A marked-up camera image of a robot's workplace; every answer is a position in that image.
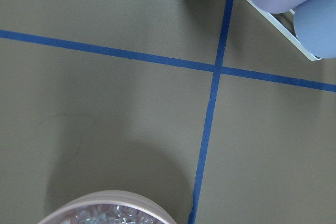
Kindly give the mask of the pink bowl with ice cubes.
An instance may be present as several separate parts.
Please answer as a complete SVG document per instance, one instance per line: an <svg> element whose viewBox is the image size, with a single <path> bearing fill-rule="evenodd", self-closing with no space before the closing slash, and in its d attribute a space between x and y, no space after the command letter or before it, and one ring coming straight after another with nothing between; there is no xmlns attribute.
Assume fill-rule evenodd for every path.
<svg viewBox="0 0 336 224"><path fill-rule="evenodd" d="M40 223L175 223L150 199L120 190L88 194L60 207Z"/></svg>

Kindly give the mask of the light blue cup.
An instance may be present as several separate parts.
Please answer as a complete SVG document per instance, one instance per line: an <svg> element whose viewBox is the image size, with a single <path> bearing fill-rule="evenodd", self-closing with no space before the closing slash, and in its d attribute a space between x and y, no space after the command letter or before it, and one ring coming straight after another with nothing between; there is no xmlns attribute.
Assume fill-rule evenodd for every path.
<svg viewBox="0 0 336 224"><path fill-rule="evenodd" d="M293 24L306 50L319 58L335 58L335 0L307 0L297 6Z"/></svg>

